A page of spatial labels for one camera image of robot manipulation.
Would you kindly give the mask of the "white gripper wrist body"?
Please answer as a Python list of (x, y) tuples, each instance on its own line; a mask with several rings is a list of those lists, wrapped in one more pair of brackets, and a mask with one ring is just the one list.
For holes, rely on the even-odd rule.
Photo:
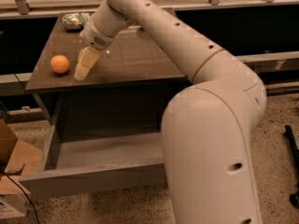
[(97, 50), (106, 49), (116, 35), (115, 25), (110, 21), (98, 20), (92, 15), (86, 22), (80, 36), (87, 46)]

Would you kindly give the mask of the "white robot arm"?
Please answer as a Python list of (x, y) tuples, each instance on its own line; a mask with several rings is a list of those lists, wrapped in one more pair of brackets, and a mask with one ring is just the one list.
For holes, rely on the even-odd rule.
[(164, 111), (162, 150), (177, 224), (263, 224), (250, 135), (263, 82), (227, 50), (151, 0), (104, 0), (81, 32), (105, 49), (137, 21), (192, 85)]

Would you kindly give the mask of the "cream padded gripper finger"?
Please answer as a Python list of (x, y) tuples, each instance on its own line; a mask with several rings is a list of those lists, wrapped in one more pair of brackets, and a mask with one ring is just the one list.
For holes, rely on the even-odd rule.
[(74, 78), (77, 81), (84, 80), (99, 58), (99, 52), (93, 47), (81, 49), (75, 68)]

